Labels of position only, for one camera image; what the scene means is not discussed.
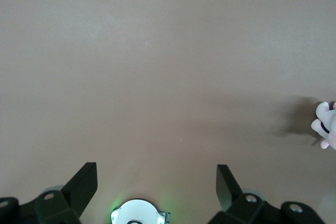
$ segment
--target gray floor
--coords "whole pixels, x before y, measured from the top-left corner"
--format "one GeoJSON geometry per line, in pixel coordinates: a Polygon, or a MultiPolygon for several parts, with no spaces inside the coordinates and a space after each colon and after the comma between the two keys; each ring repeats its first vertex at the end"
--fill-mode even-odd
{"type": "Polygon", "coordinates": [[[87,161],[83,223],[144,197],[171,224],[219,210],[217,164],[274,206],[336,223],[336,0],[0,0],[0,192],[21,203],[87,161]]]}

